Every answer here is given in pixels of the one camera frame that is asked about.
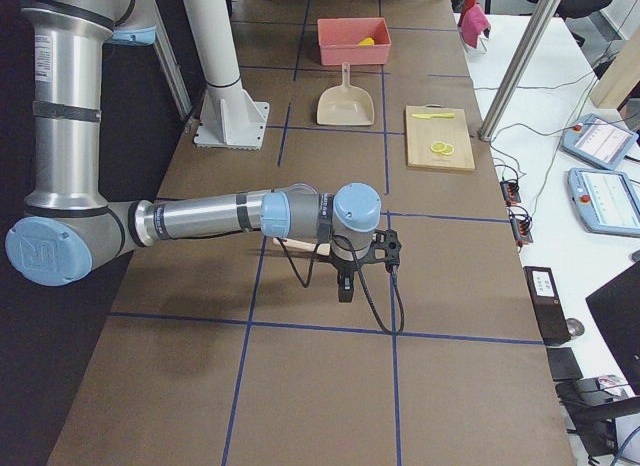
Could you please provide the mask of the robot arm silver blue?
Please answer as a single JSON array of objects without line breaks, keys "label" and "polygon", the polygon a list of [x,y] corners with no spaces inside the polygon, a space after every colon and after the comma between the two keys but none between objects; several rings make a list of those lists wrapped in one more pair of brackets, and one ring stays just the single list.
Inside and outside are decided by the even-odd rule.
[{"label": "robot arm silver blue", "polygon": [[150,45],[155,0],[20,0],[34,27],[36,186],[6,235],[12,266],[44,286],[80,280],[112,259],[159,241],[260,232],[329,248],[338,297],[352,299],[362,267],[389,263],[392,232],[379,229],[381,200],[368,185],[334,194],[305,184],[151,203],[111,202],[98,189],[102,49]]}]

